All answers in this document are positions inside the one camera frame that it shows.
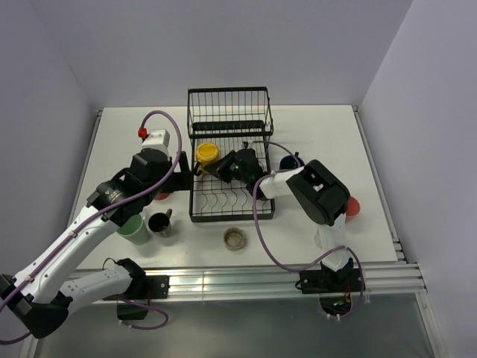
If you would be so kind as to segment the yellow ceramic mug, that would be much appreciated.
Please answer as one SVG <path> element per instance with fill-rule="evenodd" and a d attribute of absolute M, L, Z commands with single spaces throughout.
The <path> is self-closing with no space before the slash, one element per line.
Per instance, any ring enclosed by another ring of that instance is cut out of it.
<path fill-rule="evenodd" d="M 200 176 L 202 174 L 208 174 L 205 167 L 209 164 L 215 163 L 220 159 L 219 147 L 211 142 L 201 143 L 195 150 L 196 164 L 194 167 L 194 175 Z"/>

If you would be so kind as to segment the red mug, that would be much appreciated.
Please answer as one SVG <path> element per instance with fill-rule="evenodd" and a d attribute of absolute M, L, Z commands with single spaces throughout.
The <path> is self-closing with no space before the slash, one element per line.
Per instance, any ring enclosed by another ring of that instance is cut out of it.
<path fill-rule="evenodd" d="M 169 196 L 170 196 L 170 193 L 161 192 L 161 193 L 157 194 L 154 199 L 155 199 L 155 200 L 158 200 L 158 201 L 161 201 L 161 200 L 166 199 L 166 198 L 169 197 Z"/>

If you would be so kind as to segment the black wire dish rack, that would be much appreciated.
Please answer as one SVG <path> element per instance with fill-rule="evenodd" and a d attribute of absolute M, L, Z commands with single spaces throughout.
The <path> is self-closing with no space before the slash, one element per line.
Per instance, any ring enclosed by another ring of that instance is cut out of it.
<path fill-rule="evenodd" d="M 267 141 L 274 133 L 274 121 L 268 88 L 189 89 L 187 126 L 192 145 L 192 222 L 251 220 L 253 185 L 271 171 Z"/>

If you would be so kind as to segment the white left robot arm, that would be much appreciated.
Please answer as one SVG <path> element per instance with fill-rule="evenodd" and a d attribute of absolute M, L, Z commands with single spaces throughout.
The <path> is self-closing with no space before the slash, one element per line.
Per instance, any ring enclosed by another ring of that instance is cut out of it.
<path fill-rule="evenodd" d="M 79 280 L 70 274 L 107 237 L 139 215 L 161 192 L 189 190 L 187 155 L 174 160 L 146 148 L 100 183 L 70 226 L 27 268 L 1 276 L 1 308 L 8 308 L 37 339 L 57 330 L 73 312 L 103 298 L 143 298 L 145 271 L 131 259 Z"/>

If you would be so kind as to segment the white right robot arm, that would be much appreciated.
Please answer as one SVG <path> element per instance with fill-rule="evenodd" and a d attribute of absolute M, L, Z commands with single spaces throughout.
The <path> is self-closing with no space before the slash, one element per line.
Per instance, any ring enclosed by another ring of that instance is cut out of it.
<path fill-rule="evenodd" d="M 246 186 L 252 196 L 253 220 L 259 241 L 271 261 L 289 272 L 299 269 L 285 266 L 268 249 L 262 235 L 257 213 L 257 201 L 278 197 L 293 197 L 309 219 L 318 226 L 318 238 L 325 253 L 307 266 L 305 271 L 320 264 L 323 284 L 337 291 L 353 273 L 354 259 L 346 246 L 346 214 L 350 191 L 318 160 L 312 160 L 295 169 L 266 172 L 260 166 L 251 148 L 231 151 L 222 159 L 208 164 L 205 170 L 217 179 L 230 183 L 237 180 Z"/>

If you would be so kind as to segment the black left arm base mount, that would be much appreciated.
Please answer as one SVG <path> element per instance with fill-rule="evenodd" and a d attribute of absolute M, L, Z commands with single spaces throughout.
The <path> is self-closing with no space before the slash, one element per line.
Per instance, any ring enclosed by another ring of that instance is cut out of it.
<path fill-rule="evenodd" d="M 119 296 L 130 301 L 144 301 L 147 305 L 150 305 L 153 299 L 166 299 L 168 289 L 168 275 L 146 275 L 145 282 L 138 289 L 129 290 Z M 147 310 L 119 301 L 116 305 L 116 315 L 122 321 L 142 321 L 147 316 Z"/>

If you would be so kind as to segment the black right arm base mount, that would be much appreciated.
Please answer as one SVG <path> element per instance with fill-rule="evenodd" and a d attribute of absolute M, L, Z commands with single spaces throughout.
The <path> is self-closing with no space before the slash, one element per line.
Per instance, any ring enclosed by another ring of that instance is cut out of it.
<path fill-rule="evenodd" d="M 301 271 L 295 288 L 307 295 L 345 293 L 345 289 L 350 289 L 352 293 L 360 293 L 366 286 L 359 270 L 354 268 L 344 276 L 326 270 Z"/>

